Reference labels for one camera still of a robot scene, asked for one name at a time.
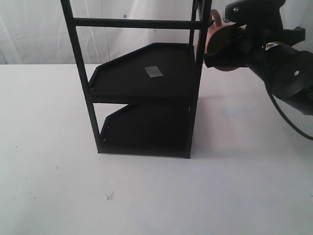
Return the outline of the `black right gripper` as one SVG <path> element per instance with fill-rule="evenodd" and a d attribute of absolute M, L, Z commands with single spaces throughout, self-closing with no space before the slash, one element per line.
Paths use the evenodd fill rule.
<path fill-rule="evenodd" d="M 285 45 L 268 48 L 282 42 L 283 23 L 280 8 L 284 0 L 237 0 L 225 6 L 224 22 L 241 27 L 244 32 L 220 52 L 207 57 L 215 69 L 249 67 L 276 69 L 284 59 Z"/>

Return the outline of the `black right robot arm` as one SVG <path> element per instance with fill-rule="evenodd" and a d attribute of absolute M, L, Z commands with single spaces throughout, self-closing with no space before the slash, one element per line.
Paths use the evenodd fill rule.
<path fill-rule="evenodd" d="M 313 55 L 294 45 L 304 28 L 284 29 L 283 0 L 238 0 L 210 12 L 204 63 L 221 71 L 249 68 L 270 93 L 305 115 L 313 113 Z"/>

